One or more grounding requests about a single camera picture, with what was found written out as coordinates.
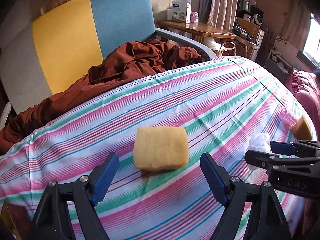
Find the orange sponge wedge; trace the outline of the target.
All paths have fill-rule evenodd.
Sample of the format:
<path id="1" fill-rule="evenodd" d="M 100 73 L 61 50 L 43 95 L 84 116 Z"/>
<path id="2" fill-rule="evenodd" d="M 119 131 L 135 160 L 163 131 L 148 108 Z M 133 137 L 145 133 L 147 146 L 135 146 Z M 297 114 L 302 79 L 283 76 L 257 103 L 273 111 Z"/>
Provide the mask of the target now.
<path id="1" fill-rule="evenodd" d="M 311 128 L 304 116 L 293 126 L 292 133 L 297 140 L 312 140 Z"/>

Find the pink hair roller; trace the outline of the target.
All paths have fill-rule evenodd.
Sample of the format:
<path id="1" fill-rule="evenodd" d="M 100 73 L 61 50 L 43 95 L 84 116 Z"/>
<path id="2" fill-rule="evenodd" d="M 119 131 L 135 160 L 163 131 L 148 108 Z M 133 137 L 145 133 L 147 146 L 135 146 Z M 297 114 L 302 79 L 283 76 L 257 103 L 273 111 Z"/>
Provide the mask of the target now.
<path id="1" fill-rule="evenodd" d="M 285 107 L 283 107 L 279 112 L 280 118 L 287 123 L 290 127 L 293 127 L 297 124 L 297 118 Z"/>

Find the striped bed sheet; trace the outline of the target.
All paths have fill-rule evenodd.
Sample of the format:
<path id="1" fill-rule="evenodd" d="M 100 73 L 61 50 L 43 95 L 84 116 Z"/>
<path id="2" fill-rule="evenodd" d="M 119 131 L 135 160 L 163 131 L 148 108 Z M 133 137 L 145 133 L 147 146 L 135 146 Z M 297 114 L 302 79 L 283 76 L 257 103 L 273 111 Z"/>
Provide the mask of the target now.
<path id="1" fill-rule="evenodd" d="M 310 120 L 271 73 L 222 57 L 147 76 L 36 129 L 1 157 L 1 202 L 33 216 L 49 182 L 74 182 L 114 152 L 119 167 L 95 208 L 110 239 L 209 239 L 223 213 L 200 168 L 209 153 L 247 183 L 267 180 L 245 152 L 257 135 L 292 142 L 282 110 Z"/>

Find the cluttered shelf unit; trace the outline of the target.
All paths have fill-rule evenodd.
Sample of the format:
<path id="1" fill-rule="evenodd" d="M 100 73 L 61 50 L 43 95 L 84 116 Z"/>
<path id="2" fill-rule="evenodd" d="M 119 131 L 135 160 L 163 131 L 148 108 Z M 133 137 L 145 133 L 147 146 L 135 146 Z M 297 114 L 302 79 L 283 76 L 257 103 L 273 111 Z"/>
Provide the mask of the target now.
<path id="1" fill-rule="evenodd" d="M 255 61 L 261 48 L 265 32 L 262 30 L 264 12 L 257 7 L 255 0 L 238 0 L 235 29 L 241 37 L 253 44 L 246 46 L 246 57 Z"/>

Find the wooden side table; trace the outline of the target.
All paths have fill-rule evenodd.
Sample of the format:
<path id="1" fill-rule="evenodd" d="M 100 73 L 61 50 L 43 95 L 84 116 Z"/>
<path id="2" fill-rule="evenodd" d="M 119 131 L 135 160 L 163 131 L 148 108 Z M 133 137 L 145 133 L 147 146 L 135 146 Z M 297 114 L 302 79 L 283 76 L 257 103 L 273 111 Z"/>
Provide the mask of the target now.
<path id="1" fill-rule="evenodd" d="M 162 29 L 175 29 L 191 34 L 191 38 L 203 43 L 205 37 L 235 39 L 235 34 L 205 23 L 178 23 L 168 20 L 157 21 L 157 25 Z"/>

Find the striped pink curtain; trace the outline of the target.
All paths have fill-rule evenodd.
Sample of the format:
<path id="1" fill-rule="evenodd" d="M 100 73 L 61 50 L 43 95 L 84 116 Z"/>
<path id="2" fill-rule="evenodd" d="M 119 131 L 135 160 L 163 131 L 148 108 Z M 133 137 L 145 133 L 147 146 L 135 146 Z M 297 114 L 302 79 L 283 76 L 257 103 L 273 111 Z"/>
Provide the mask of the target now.
<path id="1" fill-rule="evenodd" d="M 231 31 L 238 0 L 200 0 L 199 21 Z"/>

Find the rust brown blanket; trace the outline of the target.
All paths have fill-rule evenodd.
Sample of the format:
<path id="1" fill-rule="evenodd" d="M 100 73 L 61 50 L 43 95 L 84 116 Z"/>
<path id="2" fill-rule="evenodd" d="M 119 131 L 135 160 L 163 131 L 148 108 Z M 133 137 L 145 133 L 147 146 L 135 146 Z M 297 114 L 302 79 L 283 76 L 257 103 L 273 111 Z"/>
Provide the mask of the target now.
<path id="1" fill-rule="evenodd" d="M 80 104 L 109 90 L 140 78 L 203 61 L 192 47 L 180 47 L 155 38 L 127 42 L 115 49 L 98 66 L 73 83 L 11 119 L 1 130 L 1 154 L 33 131 Z"/>

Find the tricolour upholstered headboard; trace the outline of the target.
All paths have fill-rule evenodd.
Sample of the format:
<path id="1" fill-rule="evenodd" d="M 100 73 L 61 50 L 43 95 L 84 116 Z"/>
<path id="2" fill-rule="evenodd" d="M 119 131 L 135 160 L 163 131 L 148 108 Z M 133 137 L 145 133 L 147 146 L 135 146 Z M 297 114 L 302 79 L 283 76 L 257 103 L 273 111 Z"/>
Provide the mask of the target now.
<path id="1" fill-rule="evenodd" d="M 73 0 L 36 19 L 2 50 L 1 81 L 16 113 L 66 90 L 122 44 L 155 32 L 150 0 Z"/>

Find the white product box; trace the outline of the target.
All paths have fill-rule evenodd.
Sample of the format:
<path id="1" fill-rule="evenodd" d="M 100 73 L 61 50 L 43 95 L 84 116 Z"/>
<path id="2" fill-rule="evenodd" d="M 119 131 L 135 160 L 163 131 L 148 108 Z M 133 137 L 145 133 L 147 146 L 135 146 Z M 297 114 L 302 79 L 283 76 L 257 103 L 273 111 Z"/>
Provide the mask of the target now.
<path id="1" fill-rule="evenodd" d="M 191 0 L 174 0 L 171 9 L 171 20 L 173 22 L 190 23 Z"/>

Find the white bed frame rail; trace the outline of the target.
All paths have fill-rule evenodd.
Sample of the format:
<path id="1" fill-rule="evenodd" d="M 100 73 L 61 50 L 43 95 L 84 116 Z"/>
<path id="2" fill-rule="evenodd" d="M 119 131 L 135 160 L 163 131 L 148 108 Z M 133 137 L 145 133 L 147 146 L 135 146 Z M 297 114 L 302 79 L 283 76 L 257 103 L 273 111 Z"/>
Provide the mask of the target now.
<path id="1" fill-rule="evenodd" d="M 155 28 L 153 36 L 159 36 L 163 40 L 174 41 L 184 47 L 192 47 L 202 56 L 204 61 L 212 61 L 213 59 L 217 58 L 216 54 L 204 44 L 201 44 L 200 42 L 192 40 L 191 38 L 185 37 L 183 35 L 174 33 L 172 31 L 161 28 Z"/>

